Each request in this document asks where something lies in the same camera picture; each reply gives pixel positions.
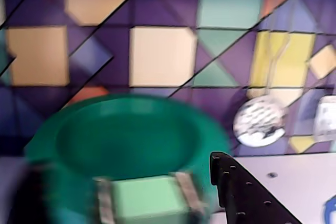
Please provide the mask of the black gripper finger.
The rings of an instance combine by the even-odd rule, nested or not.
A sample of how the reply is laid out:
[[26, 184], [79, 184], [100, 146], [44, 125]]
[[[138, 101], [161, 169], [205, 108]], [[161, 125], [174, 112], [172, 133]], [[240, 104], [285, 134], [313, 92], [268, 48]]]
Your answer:
[[24, 175], [13, 196], [9, 223], [51, 223], [47, 209], [43, 171], [43, 167], [32, 166]]
[[209, 158], [212, 185], [228, 224], [299, 224], [300, 221], [238, 161], [223, 152]]

